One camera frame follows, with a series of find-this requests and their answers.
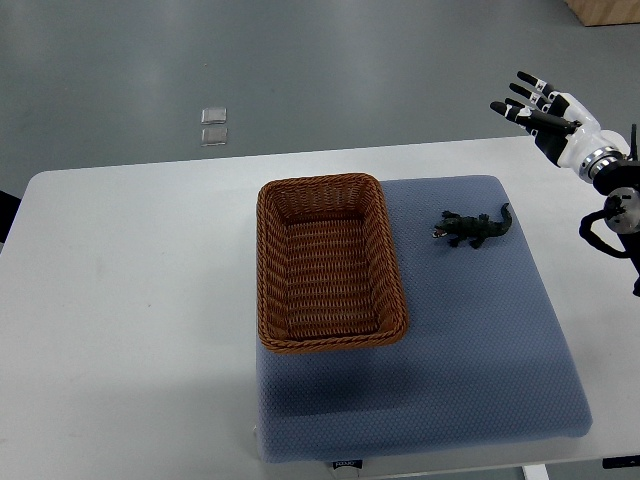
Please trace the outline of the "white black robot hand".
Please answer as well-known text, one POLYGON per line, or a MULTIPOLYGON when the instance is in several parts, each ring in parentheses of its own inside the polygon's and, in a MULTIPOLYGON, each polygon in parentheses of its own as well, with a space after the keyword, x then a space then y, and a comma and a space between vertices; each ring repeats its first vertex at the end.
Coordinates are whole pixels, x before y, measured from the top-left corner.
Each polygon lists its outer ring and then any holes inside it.
POLYGON ((509 88, 518 97, 493 101, 490 108, 525 130, 553 165, 592 183, 605 167, 631 158, 623 143, 606 137, 594 115, 574 96, 523 71, 517 78, 509 88))

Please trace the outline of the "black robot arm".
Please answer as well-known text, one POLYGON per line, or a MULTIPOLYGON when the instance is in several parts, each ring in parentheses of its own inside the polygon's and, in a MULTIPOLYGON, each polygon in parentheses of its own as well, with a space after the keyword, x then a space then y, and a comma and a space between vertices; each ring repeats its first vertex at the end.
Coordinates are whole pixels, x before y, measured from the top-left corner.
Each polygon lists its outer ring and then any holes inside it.
POLYGON ((639 272, 639 149, 637 125, 631 126, 630 152, 609 155, 596 164, 594 186, 606 197, 597 219, 620 240, 622 249, 599 240, 599 249, 617 259, 629 259, 639 272))

